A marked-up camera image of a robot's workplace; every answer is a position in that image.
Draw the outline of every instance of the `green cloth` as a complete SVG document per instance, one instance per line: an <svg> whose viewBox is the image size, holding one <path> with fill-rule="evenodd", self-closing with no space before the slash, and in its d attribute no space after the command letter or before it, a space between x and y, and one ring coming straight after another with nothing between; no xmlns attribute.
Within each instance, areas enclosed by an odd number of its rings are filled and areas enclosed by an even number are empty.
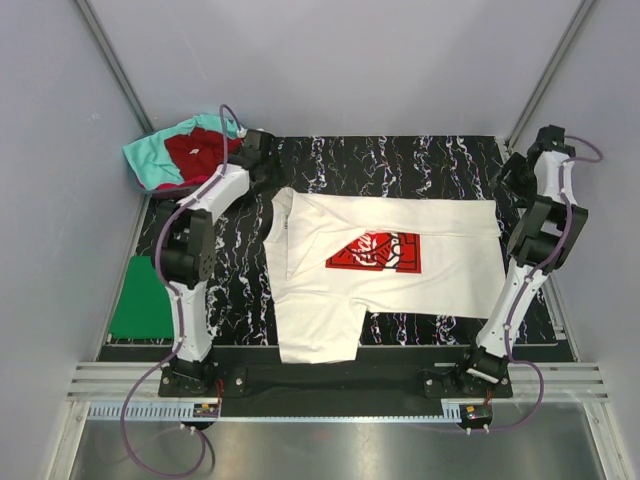
<svg viewBox="0 0 640 480"><path fill-rule="evenodd" d="M169 296L151 257L129 260L109 333L113 338L173 338Z"/></svg>
<svg viewBox="0 0 640 480"><path fill-rule="evenodd" d="M196 115L189 120L180 122L175 127L165 128L122 147L129 165L146 190L155 190L164 183L174 185L184 183L180 169L171 160L169 152L164 146L164 141L176 135L188 135L196 127L221 132L222 122L218 115ZM230 138L236 138L238 135L235 122L228 119L227 132Z"/></svg>

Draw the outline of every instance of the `white wall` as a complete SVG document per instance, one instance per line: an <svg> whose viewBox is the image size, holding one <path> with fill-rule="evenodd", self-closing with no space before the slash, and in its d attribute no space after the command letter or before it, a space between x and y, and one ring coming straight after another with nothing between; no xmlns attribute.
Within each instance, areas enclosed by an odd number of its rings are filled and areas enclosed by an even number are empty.
<svg viewBox="0 0 640 480"><path fill-rule="evenodd" d="M640 474L639 19L640 2L600 2L518 147L525 151L537 129L553 123L607 157L574 168L589 220L558 279L580 353L603 370Z"/></svg>
<svg viewBox="0 0 640 480"><path fill-rule="evenodd" d="M506 136L579 0L92 0L156 127Z"/></svg>
<svg viewBox="0 0 640 480"><path fill-rule="evenodd" d="M140 131L69 0L3 2L0 65L0 477L40 479L119 278Z"/></svg>

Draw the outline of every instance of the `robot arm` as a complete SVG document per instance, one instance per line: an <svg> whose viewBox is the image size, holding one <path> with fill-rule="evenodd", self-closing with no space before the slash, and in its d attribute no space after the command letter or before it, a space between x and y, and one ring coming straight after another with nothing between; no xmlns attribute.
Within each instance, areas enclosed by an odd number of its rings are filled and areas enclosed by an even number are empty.
<svg viewBox="0 0 640 480"><path fill-rule="evenodd" d="M454 385L464 394L477 397L478 392L493 389L506 377L509 355L505 335L512 351L531 301L549 274L564 264L584 227L588 212L577 205L571 187L574 156L575 149L564 143L564 129L545 127L538 132L527 158L514 154L494 179L513 192L526 210L507 246L509 269L498 301L465 360L452 374ZM554 259L533 272L550 256L567 228L567 205L561 193L571 207L569 231Z"/></svg>
<svg viewBox="0 0 640 480"><path fill-rule="evenodd" d="M178 292L167 288L175 332L174 349L182 340L182 347L163 371L163 375L169 377L165 382L163 376L163 384L172 388L163 391L161 387L161 396L182 396L184 392L192 396L208 390L215 381L205 298L215 265L214 224L233 202L267 176L272 140L271 134L249 130L238 154L229 156L226 172L215 187L205 191L203 185L179 202L165 201L158 205L156 242L169 217L182 205L197 199L171 224L161 245L162 273ZM222 166L214 175L221 175L221 171ZM184 336L179 339L181 314Z"/></svg>

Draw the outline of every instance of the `red graphic print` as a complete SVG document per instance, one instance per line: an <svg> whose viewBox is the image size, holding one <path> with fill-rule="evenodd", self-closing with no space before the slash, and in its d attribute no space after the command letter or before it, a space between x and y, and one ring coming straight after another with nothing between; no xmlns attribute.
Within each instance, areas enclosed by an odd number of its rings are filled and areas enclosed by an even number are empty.
<svg viewBox="0 0 640 480"><path fill-rule="evenodd" d="M365 233L327 259L326 268L421 273L420 235Z"/></svg>

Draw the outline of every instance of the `black mat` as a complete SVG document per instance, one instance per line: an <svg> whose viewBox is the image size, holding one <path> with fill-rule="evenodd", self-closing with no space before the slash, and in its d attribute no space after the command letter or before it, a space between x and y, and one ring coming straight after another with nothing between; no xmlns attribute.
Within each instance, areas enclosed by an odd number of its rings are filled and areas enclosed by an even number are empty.
<svg viewBox="0 0 640 480"><path fill-rule="evenodd" d="M493 199L504 247L517 223L513 199L490 178L501 165L493 137L282 138L277 153L285 183L300 192L392 198ZM277 333L261 227L276 189L247 195L216 224L217 264L207 310L218 345L275 345ZM156 202L151 201L136 253L151 254ZM468 344L484 320L415 314L367 314L362 345ZM111 344L170 343L158 340ZM555 344L542 293L534 300L518 343Z"/></svg>

